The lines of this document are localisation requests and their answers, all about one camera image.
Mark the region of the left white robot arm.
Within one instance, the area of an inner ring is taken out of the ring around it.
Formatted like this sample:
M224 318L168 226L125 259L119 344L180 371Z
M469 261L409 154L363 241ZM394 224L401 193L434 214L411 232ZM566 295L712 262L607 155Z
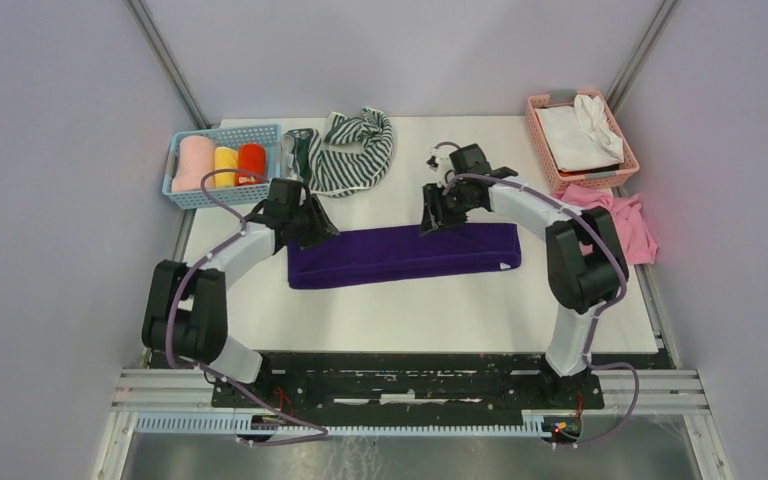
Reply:
M237 381L238 396L253 407L273 397L265 359L234 339L228 327L229 288L254 266L286 246L309 248L338 235L321 202L298 180L277 179L238 227L190 263L163 260L153 271L141 329L143 345L167 356L169 366L183 358L214 376Z

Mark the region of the purple towel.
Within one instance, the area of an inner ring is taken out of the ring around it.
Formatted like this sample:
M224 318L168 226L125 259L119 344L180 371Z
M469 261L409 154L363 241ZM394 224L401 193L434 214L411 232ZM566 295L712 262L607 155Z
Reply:
M467 223L426 235L405 225L346 231L310 248L290 244L287 261L291 288L322 290L516 269L522 251L509 223Z

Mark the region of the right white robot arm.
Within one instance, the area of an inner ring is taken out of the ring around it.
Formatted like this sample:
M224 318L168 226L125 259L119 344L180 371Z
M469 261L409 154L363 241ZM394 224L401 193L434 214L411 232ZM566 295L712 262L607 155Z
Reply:
M627 292L628 265L610 212L538 191L513 169L492 167L477 144L441 142L426 163L436 179L422 188L421 234L457 228L471 211L483 209L544 242L548 285L558 310L544 354L552 372L539 378L537 392L551 408L566 406L578 393L573 376L592 366L601 314Z

